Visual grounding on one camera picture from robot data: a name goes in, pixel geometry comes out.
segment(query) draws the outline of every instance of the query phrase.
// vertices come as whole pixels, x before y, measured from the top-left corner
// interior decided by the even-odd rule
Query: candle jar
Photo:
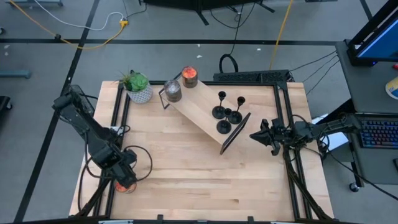
[[[181,86],[180,83],[176,80],[167,81],[164,84],[164,91],[167,96],[167,100],[169,102],[175,103],[181,100]]]
[[[192,66],[183,68],[182,83],[187,88],[193,88],[198,84],[198,72]]]

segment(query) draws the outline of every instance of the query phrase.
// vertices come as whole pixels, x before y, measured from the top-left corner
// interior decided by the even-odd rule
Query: floor
[[[64,21],[86,24],[96,1],[63,0],[63,7],[45,6]],[[125,2],[128,13],[144,8],[137,1]],[[375,14],[386,0],[366,2]],[[238,39],[276,40],[289,1],[264,3],[276,12],[272,14],[255,6],[250,18],[239,29]],[[243,17],[249,14],[251,6],[245,6]],[[36,5],[24,9],[65,39],[80,39],[82,36],[83,29],[57,22]],[[92,26],[101,27],[110,12],[126,14],[126,9],[122,0],[100,0]],[[234,13],[228,9],[215,9],[213,14],[231,26],[236,25]],[[204,26],[196,13],[191,11],[148,6],[146,12],[129,18],[130,25],[118,39],[234,38],[234,30],[217,23],[209,11],[203,12],[203,15],[210,25]],[[118,16],[112,16],[103,31],[90,31],[87,38],[111,37],[119,29],[118,20]],[[296,0],[282,40],[349,39],[367,20],[360,0],[316,3]],[[0,3],[0,26],[7,30],[0,36],[1,39],[52,39],[51,35],[4,2]],[[0,81],[0,95],[10,96],[14,105],[7,117],[2,119],[0,130],[0,177],[6,180],[0,182],[0,223],[14,220],[52,120],[52,102],[59,96],[65,81],[80,85],[86,94],[98,95],[102,81],[118,80],[121,72],[129,69],[141,71],[152,80],[167,80],[186,65],[196,67],[202,80],[212,80],[213,74],[218,73],[219,58],[231,47],[223,44],[109,44],[76,55],[76,49],[67,44],[0,44],[1,70],[26,69],[32,72],[32,78],[28,80],[2,78]],[[273,48],[273,45],[237,45],[233,56],[239,63],[240,71],[267,70]],[[281,45],[272,68],[293,69],[334,50],[330,45]],[[302,82],[326,61],[294,71],[296,81]],[[307,91],[319,81],[331,63],[305,82]],[[337,65],[308,95],[313,117],[333,111],[349,98],[343,72]],[[224,71],[232,72],[232,65],[224,63]],[[58,123],[25,221],[68,215],[82,156],[83,140],[69,125]],[[326,160],[324,169],[336,218],[358,223],[394,223],[398,219],[397,204],[393,199],[370,185],[356,194],[351,193],[348,184],[353,181],[352,174],[334,161]],[[397,186],[382,187],[398,195]]]

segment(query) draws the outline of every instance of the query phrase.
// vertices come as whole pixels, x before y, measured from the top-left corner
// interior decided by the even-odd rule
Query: wooden tabletop
[[[235,102],[246,98],[243,110],[251,112],[246,127],[221,156],[220,144],[198,126],[169,106],[163,109],[156,94],[162,86],[153,86],[150,102],[130,103],[127,124],[131,130],[125,135],[124,147],[138,145],[149,150],[154,160],[151,175],[138,183],[131,194],[115,193],[111,218],[156,219],[163,214],[165,220],[247,220],[293,221],[292,202],[287,173],[282,158],[271,155],[271,147],[249,138],[260,128],[261,119],[277,117],[272,87],[268,86],[210,86],[215,92],[227,92],[226,99]],[[293,114],[311,120],[302,83],[288,83]],[[103,82],[96,107],[95,119],[109,126],[118,84]],[[118,122],[123,112],[123,94]],[[285,105],[284,120],[287,122]],[[310,149],[318,150],[313,142]],[[140,178],[149,170],[145,152],[135,149]],[[320,158],[312,151],[302,150],[303,169],[307,189],[322,209],[333,216],[328,189]],[[99,174],[93,163],[90,169]],[[98,186],[98,179],[88,174],[83,178],[81,204],[86,203]],[[77,213],[77,190],[70,214]],[[108,196],[103,195],[100,214],[104,213]],[[300,215],[304,217],[302,196],[297,190]]]

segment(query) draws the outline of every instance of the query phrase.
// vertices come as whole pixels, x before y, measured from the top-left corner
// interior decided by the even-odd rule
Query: wooden board
[[[289,83],[288,87],[293,113],[311,120],[302,83]],[[161,88],[154,86],[154,92]],[[176,109],[164,110],[157,95],[144,105],[129,105],[127,124],[131,131],[126,134],[124,145],[137,144],[148,149],[154,159],[154,170],[148,179],[139,182],[135,192],[115,193],[111,218],[156,219],[163,214],[169,220],[247,220],[247,216],[254,216],[257,221],[294,219],[281,153],[272,156],[270,147],[248,137],[259,130],[261,119],[270,121],[277,117],[272,87],[210,88],[227,92],[228,101],[244,96],[246,103],[242,109],[252,113],[246,127],[222,156],[218,142]],[[111,122],[116,92],[117,83],[103,83],[95,113],[103,126]],[[317,150],[314,142],[308,147]],[[148,171],[149,160],[144,152],[135,152],[138,163],[134,171],[142,177]],[[319,156],[306,150],[301,155],[308,191],[333,216]],[[91,166],[93,172],[100,173],[98,167]],[[98,179],[85,175],[82,203],[87,202],[97,186]],[[70,214],[77,212],[77,189],[76,186]],[[102,214],[107,196],[106,190]],[[301,202],[298,190],[297,197]],[[304,217],[302,203],[299,206]]]
[[[232,124],[232,130],[228,134],[220,134],[217,131],[216,125],[220,120],[214,118],[211,111],[215,106],[220,105],[218,91],[213,91],[210,87],[206,86],[199,80],[198,85],[194,88],[186,88],[182,84],[182,77],[178,79],[178,82],[181,86],[182,98],[176,103],[169,102],[170,105],[222,145],[233,130],[235,130],[237,124]],[[162,98],[167,101],[165,93],[162,94]],[[224,99],[222,106],[233,111],[236,110],[238,108],[238,98],[229,99],[231,101]],[[247,115],[247,112],[244,111],[243,107],[239,110],[244,118]]]

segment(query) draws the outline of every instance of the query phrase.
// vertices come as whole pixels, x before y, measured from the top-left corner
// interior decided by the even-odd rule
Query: succulent
[[[138,92],[145,90],[149,80],[147,77],[139,72],[131,72],[128,75],[123,75],[122,82],[128,91]]]

